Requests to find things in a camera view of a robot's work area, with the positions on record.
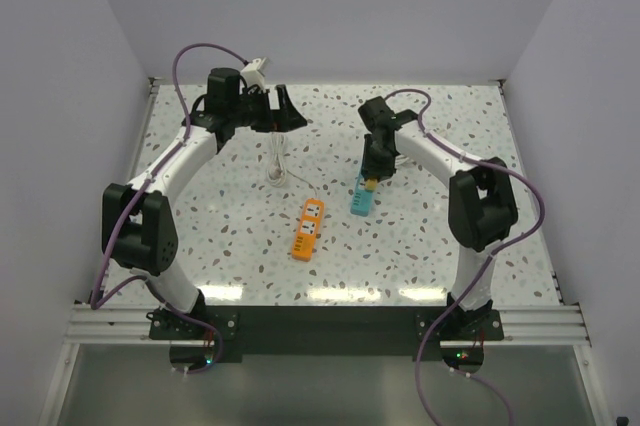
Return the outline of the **yellow plug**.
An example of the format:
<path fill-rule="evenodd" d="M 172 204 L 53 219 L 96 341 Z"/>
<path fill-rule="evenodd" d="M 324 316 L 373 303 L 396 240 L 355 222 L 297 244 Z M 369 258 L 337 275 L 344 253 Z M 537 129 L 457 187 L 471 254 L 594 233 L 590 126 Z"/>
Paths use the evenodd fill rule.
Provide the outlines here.
<path fill-rule="evenodd" d="M 365 190 L 369 192 L 373 192 L 378 184 L 378 180 L 375 178 L 367 179 L 365 181 Z"/>

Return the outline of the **blue power strip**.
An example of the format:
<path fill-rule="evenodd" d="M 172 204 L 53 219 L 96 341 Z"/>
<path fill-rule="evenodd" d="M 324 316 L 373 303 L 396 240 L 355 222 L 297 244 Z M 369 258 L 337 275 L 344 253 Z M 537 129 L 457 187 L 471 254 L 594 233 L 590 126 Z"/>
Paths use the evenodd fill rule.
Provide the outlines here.
<path fill-rule="evenodd" d="M 365 190 L 365 181 L 367 179 L 359 176 L 356 180 L 351 204 L 350 204 L 350 213 L 356 216 L 367 217 L 370 213 L 374 192 L 369 192 Z"/>

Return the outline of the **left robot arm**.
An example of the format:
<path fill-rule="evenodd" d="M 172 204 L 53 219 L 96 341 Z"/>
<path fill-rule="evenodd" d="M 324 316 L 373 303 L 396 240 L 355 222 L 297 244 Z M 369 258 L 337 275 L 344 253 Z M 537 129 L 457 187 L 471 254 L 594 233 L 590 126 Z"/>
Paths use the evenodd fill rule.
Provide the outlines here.
<path fill-rule="evenodd" d="M 286 133 L 306 126 L 287 88 L 271 90 L 258 70 L 214 68 L 206 91 L 192 105 L 176 137 L 142 173 L 125 184 L 110 184 L 102 196 L 103 263 L 128 269 L 147 283 L 159 300 L 175 310 L 171 324 L 185 338 L 207 326 L 204 296 L 176 259 L 179 239 L 172 206 L 193 177 L 229 142 L 239 128 Z"/>

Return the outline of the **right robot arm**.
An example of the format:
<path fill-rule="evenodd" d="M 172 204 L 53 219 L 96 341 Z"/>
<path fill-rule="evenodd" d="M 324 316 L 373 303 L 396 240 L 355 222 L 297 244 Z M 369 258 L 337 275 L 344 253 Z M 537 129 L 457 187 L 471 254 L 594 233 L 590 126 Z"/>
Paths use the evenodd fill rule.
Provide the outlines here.
<path fill-rule="evenodd" d="M 419 115 L 395 112 L 381 97 L 366 101 L 358 114 L 367 133 L 361 176 L 381 182 L 396 172 L 396 158 L 404 155 L 448 188 L 448 226 L 460 246 L 454 285 L 445 315 L 448 332 L 469 338 L 492 309 L 491 249 L 503 243 L 518 221 L 518 210 L 505 163 L 482 159 L 440 135 L 423 132 Z"/>

